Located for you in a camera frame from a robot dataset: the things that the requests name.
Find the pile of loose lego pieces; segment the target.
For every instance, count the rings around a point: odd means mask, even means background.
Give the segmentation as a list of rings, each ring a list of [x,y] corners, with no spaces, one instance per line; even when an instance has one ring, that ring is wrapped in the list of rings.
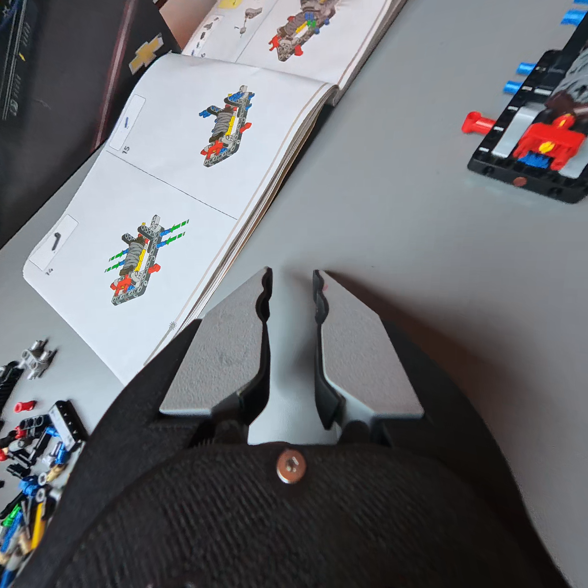
[[[88,434],[69,400],[14,396],[41,378],[56,350],[36,340],[1,366],[1,587],[39,547]]]

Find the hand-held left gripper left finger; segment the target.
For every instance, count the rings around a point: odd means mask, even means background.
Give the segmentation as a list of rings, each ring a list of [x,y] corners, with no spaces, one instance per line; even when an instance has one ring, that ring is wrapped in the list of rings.
[[[267,322],[273,271],[264,267],[200,321],[160,404],[173,417],[251,425],[269,400]]]

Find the black lego box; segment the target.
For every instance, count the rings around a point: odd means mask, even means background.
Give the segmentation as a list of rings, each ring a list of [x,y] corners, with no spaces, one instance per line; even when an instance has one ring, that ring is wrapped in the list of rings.
[[[165,1],[1,1],[1,246],[114,128],[180,47]]]

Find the black lego frame assembly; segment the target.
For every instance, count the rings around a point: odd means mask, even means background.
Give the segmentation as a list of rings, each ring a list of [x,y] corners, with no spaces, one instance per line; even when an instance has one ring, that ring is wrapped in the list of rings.
[[[509,81],[511,96],[497,119],[467,114],[464,134],[483,139],[467,169],[513,187],[574,204],[587,197],[587,9],[571,9],[575,27],[561,50],[522,62]]]

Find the lego instruction booklet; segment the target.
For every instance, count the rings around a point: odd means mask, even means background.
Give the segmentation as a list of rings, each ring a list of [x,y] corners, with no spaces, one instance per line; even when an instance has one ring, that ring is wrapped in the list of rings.
[[[206,306],[405,1],[217,1],[135,86],[24,278],[123,384]]]

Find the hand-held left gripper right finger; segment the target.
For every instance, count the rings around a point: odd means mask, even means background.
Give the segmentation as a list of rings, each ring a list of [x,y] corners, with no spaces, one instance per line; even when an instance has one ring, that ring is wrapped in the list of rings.
[[[424,408],[380,316],[324,270],[313,271],[315,405],[324,429],[416,421]]]

